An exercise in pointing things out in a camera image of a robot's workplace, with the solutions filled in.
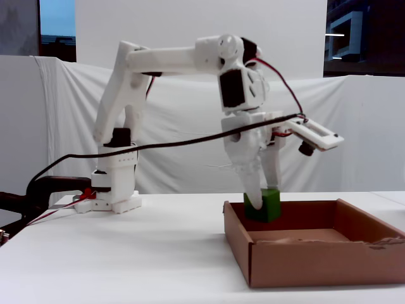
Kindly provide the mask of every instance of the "white curtain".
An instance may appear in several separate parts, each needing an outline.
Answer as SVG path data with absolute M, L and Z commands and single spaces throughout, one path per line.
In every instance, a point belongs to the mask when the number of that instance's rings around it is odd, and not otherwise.
M 46 90 L 49 162 L 67 153 L 96 153 L 92 138 L 99 100 L 111 70 L 36 58 Z M 345 137 L 342 146 L 298 152 L 293 136 L 282 150 L 282 190 L 388 191 L 404 189 L 405 80 L 350 76 L 289 82 L 307 116 Z M 270 82 L 266 110 L 296 113 L 281 82 Z M 147 99 L 138 145 L 184 141 L 221 132 L 218 84 L 157 78 Z M 123 115 L 117 125 L 122 125 Z M 87 176 L 96 160 L 66 160 L 53 175 Z M 222 140 L 140 154 L 136 188 L 140 193 L 242 192 Z

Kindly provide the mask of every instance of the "3d-printed robot arm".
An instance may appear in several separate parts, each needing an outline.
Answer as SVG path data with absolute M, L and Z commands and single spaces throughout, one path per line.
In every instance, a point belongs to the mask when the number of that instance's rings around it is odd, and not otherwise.
M 94 139 L 102 144 L 99 153 L 125 149 L 137 139 L 150 76 L 188 73 L 216 75 L 222 110 L 227 115 L 234 114 L 222 120 L 224 131 L 281 116 L 281 112 L 261 111 L 268 84 L 257 66 L 249 64 L 250 60 L 257 57 L 260 57 L 257 45 L 234 35 L 200 38 L 194 47 L 168 49 L 146 49 L 121 42 L 94 129 Z M 124 130 L 118 130 L 114 125 L 122 109 L 125 109 Z M 303 118 L 224 138 L 225 151 L 256 210 L 260 210 L 263 205 L 260 167 L 264 170 L 268 188 L 278 191 L 278 154 L 285 139 L 275 134 L 287 131 L 304 140 L 300 151 L 308 156 L 315 148 L 325 151 L 343 141 L 337 134 Z M 126 134 L 128 138 L 122 140 L 120 134 Z M 92 187 L 99 189 L 97 199 L 87 201 L 84 208 L 83 204 L 78 204 L 79 212 L 113 210 L 121 213 L 140 205 L 135 203 L 136 198 L 132 195 L 135 186 L 134 166 L 138 155 L 136 152 L 127 154 L 99 160 L 97 170 L 92 174 Z

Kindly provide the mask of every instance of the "green block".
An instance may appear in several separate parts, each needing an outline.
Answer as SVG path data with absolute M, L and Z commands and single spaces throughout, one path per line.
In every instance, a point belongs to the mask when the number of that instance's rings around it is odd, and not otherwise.
M 263 206 L 256 210 L 246 193 L 244 193 L 245 216 L 247 219 L 269 223 L 281 216 L 280 191 L 277 189 L 262 189 Z

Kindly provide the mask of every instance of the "cardboard box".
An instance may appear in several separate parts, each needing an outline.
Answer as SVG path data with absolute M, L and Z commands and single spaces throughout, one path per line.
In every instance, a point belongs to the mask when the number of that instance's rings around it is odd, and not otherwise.
M 225 202 L 224 216 L 250 287 L 405 283 L 405 233 L 341 199 L 282 202 L 270 223 Z

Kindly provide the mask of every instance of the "white table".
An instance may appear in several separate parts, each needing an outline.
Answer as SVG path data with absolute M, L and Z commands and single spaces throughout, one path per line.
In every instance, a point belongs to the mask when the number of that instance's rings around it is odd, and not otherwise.
M 405 231 L 405 206 L 383 194 L 282 199 L 342 198 Z M 122 215 L 62 210 L 24 229 L 0 248 L 0 303 L 405 303 L 401 285 L 249 289 L 223 233 L 223 202 L 241 194 L 143 199 Z

